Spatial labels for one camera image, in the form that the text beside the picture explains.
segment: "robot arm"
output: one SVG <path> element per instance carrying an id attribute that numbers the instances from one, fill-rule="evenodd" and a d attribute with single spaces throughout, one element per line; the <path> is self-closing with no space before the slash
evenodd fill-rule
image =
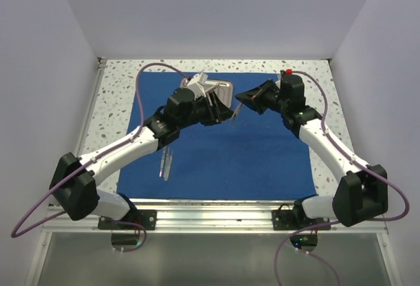
<path id="1" fill-rule="evenodd" d="M 308 224 L 315 218 L 337 218 L 345 226 L 353 226 L 387 211 L 387 185 L 352 162 L 357 161 L 383 177 L 387 176 L 386 171 L 380 165 L 370 166 L 360 159 L 326 127 L 330 137 L 351 155 L 351 160 L 331 144 L 323 132 L 321 115 L 305 104 L 305 86 L 298 75 L 282 72 L 279 81 L 270 79 L 250 91 L 237 94 L 236 98 L 259 114 L 267 109 L 280 113 L 284 125 L 321 157 L 339 182 L 335 195 L 296 200 L 294 223 Z"/>
<path id="2" fill-rule="evenodd" d="M 136 134 L 137 127 L 100 150 L 78 158 L 72 153 L 60 158 L 50 188 L 88 161 L 93 162 L 88 170 L 82 170 L 53 193 L 72 220 L 92 214 L 125 222 L 136 221 L 137 209 L 125 195 L 111 194 L 96 187 L 130 162 L 172 143 L 181 129 L 196 123 L 214 125 L 230 119 L 233 111 L 214 92 L 204 90 L 206 80 L 207 75 L 199 73 L 189 80 L 186 88 L 175 90 L 166 105 L 144 121 L 140 134 Z"/>

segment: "black mounting bracket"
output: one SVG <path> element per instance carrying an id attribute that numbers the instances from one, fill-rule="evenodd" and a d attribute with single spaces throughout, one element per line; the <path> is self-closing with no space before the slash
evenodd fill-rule
<path id="1" fill-rule="evenodd" d="M 272 216 L 272 223 L 274 230 L 299 230 L 301 228 L 305 228 L 307 226 L 315 225 L 315 224 L 325 224 L 329 222 L 327 218 L 324 220 L 323 218 L 315 218 L 310 219 L 307 217 L 296 217 L 296 208 L 293 209 L 283 209 L 280 207 L 279 209 L 275 209 L 271 211 Z M 330 230 L 331 226 L 326 225 L 320 227 L 318 230 Z"/>
<path id="2" fill-rule="evenodd" d="M 138 223 L 144 227 L 144 229 L 150 231 L 155 230 L 156 220 L 158 212 L 155 209 L 139 209 L 137 210 Z M 106 217 L 99 218 L 98 223 L 99 230 L 134 230 L 133 226 L 126 226 L 115 224 Z"/>

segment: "blue table surface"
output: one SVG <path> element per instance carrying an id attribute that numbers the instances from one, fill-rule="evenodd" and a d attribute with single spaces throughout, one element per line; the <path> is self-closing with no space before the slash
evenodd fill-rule
<path id="1" fill-rule="evenodd" d="M 266 73 L 208 75 L 233 82 L 234 94 L 276 78 Z M 143 73 L 140 91 L 146 118 L 166 103 L 180 81 L 176 73 Z M 234 99 L 232 109 L 237 105 Z M 139 122 L 135 101 L 127 132 Z M 173 161 L 168 181 L 159 177 L 160 150 L 122 168 L 117 191 L 150 199 L 297 199 L 316 194 L 308 146 L 270 110 L 258 115 L 243 107 L 235 121 L 193 125 L 169 147 Z"/>

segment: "white wall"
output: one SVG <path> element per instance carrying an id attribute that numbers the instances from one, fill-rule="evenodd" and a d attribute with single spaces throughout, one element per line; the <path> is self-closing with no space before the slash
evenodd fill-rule
<path id="1" fill-rule="evenodd" d="M 9 235 L 75 148 L 95 60 L 67 0 L 0 0 L 0 285 L 26 279 L 39 230 Z"/>
<path id="2" fill-rule="evenodd" d="M 331 58 L 365 0 L 68 0 L 98 56 Z"/>
<path id="3" fill-rule="evenodd" d="M 406 286 L 420 285 L 420 0 L 367 0 L 332 61 L 354 148 L 382 164 L 411 202 L 389 223 Z M 391 196 L 389 215 L 403 209 Z"/>

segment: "speckled tabletop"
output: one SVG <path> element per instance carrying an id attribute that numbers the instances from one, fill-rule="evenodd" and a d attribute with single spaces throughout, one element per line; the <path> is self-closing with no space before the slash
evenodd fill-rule
<path id="1" fill-rule="evenodd" d="M 294 69 L 314 76 L 327 94 L 329 111 L 327 124 L 330 129 L 352 149 L 347 126 L 343 117 L 337 91 L 328 61 L 326 60 L 108 60 L 97 93 L 92 118 L 89 123 L 83 153 L 102 148 L 121 138 L 127 132 L 130 112 L 135 94 L 135 77 L 145 64 L 165 62 L 186 72 L 231 72 L 231 73 L 267 73 L 272 78 L 280 70 Z M 160 66 L 148 68 L 147 72 L 166 72 Z M 323 102 L 316 86 L 304 78 L 306 103 L 320 113 Z M 337 181 L 322 160 L 310 149 L 310 163 L 315 189 L 318 194 L 333 194 Z M 99 188 L 114 192 L 117 188 L 119 171 L 105 180 Z"/>

